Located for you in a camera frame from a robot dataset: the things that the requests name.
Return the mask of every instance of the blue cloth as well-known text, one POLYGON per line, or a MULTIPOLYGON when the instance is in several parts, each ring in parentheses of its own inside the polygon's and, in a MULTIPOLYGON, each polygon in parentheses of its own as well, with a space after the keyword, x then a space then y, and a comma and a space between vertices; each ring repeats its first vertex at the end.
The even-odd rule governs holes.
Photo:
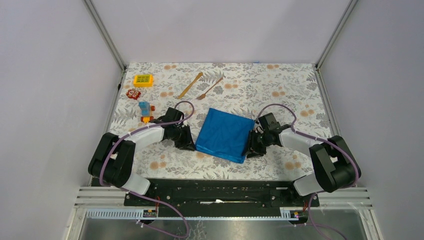
POLYGON ((209 108, 196 141, 196 150, 242 164, 252 119, 209 108))

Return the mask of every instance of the floral tablecloth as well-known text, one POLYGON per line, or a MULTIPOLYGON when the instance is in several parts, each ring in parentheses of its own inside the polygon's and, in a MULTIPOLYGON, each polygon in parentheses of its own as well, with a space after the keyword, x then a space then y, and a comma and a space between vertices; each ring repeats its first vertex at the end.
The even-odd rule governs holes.
MULTIPOLYGON (((266 105, 288 105, 298 116, 296 128, 313 135, 330 136, 330 126, 311 64, 262 63, 131 63, 127 69, 122 91, 110 126, 110 132, 121 135, 144 126, 140 121, 139 101, 156 107, 154 117, 165 114, 180 100, 177 96, 194 80, 201 77, 181 100, 191 101, 194 115, 187 121, 194 142, 199 135, 209 108, 256 118, 266 105), (138 100, 126 96, 134 89, 135 75, 153 74, 153 87, 137 88, 138 100), (219 78, 223 80, 206 98, 196 98, 219 78)), ((178 109, 187 116, 188 104, 178 109)), ((290 113, 272 106, 272 112, 281 125, 292 122, 290 113)), ((292 181, 313 171, 311 160, 295 150, 269 146, 267 154, 249 158, 243 164, 230 162, 198 151, 184 151, 165 140, 135 153, 132 170, 145 178, 230 179, 230 180, 283 180, 292 181)))

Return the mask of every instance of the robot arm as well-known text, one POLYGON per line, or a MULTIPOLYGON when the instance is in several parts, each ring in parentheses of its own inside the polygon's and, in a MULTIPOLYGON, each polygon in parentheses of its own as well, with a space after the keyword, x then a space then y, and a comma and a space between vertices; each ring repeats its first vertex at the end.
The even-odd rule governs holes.
MULTIPOLYGON (((148 123, 148 126, 161 123, 171 123, 181 119, 183 113, 174 108, 168 108, 164 116, 148 123)), ((118 141, 119 137, 110 132, 105 133, 97 146, 94 156, 88 166, 88 173, 94 177, 99 177, 103 164, 112 146, 118 141)), ((103 179, 117 188, 124 188, 129 191, 144 195, 150 182, 144 177, 132 172, 134 154, 150 144, 157 143, 166 139, 173 140, 175 147, 181 150, 194 151, 195 144, 192 139, 189 126, 182 124, 170 124, 157 127, 151 127, 127 137, 117 146, 113 154, 116 157, 110 158, 107 162, 103 179)))
MULTIPOLYGON (((272 113, 261 116, 258 121, 263 132, 250 131, 244 150, 247 158, 265 155, 266 148, 271 145, 291 148, 311 158, 314 173, 292 182, 292 187, 298 196, 306 196, 320 191, 332 193, 354 182, 355 170, 351 162, 329 144, 294 133, 289 124, 281 126, 272 113), (333 163, 331 158, 337 158, 337 161, 333 163)), ((361 170, 345 140, 336 135, 328 138, 328 141, 341 148, 352 158, 360 177, 361 170)))

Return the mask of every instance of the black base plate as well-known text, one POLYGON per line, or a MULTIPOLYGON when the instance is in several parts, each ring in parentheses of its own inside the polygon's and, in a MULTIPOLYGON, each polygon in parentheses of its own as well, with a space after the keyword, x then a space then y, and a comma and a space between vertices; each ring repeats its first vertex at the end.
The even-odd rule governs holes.
MULTIPOLYGON (((254 180, 185 180, 148 178, 150 187, 145 194, 149 198, 159 197, 161 201, 176 207, 185 217, 279 217, 280 207, 302 208, 310 195, 295 200, 287 190, 289 181, 254 180), (202 204, 201 202, 226 203, 202 204)), ((98 186, 94 178, 92 186, 98 186)), ((127 194, 125 206, 155 207, 155 203, 127 194)), ((311 203, 318 207, 318 198, 311 203)), ((178 217, 169 207, 159 205, 161 217, 178 217)))

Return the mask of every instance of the gray wall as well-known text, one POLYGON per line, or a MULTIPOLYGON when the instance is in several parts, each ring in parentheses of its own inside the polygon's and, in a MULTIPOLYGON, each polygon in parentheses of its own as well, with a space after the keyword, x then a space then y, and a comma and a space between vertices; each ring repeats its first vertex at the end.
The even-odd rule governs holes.
POLYGON ((384 239, 422 239, 424 1, 359 1, 322 67, 384 239))
POLYGON ((126 63, 315 63, 349 0, 93 2, 126 63))
POLYGON ((58 240, 120 70, 83 1, 0 8, 0 239, 58 240))

